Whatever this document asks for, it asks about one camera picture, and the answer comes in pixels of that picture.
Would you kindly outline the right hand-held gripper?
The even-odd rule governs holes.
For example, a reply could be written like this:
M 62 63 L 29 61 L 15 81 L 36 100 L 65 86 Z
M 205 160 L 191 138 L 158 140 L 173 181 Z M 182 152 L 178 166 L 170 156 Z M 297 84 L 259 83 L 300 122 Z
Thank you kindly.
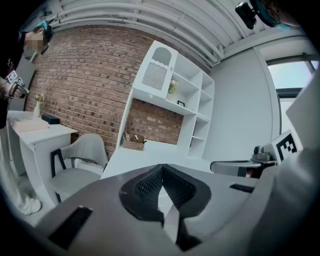
M 296 140 L 289 129 L 271 142 L 263 146 L 256 146 L 251 157 L 252 161 L 213 161 L 210 164 L 210 170 L 214 174 L 247 177 L 248 170 L 260 168 L 261 164 L 274 163 L 280 165 L 297 151 Z

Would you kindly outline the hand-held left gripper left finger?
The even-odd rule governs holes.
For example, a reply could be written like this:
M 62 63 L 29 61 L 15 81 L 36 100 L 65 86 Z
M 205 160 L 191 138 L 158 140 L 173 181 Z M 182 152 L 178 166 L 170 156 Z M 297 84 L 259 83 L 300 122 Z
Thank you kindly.
M 104 178 L 79 190 L 42 218 L 35 228 L 38 242 L 54 256 L 182 255 L 160 222 L 137 219 L 120 201 L 123 184 L 149 169 Z M 77 208 L 88 208 L 91 214 L 65 249 L 50 237 Z

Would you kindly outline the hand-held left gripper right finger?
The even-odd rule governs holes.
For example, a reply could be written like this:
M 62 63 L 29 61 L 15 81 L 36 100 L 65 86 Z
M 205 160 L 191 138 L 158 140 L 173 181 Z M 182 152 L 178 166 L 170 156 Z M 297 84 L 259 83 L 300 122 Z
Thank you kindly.
M 162 184 L 177 208 L 175 241 L 165 252 L 250 252 L 260 180 L 162 165 Z

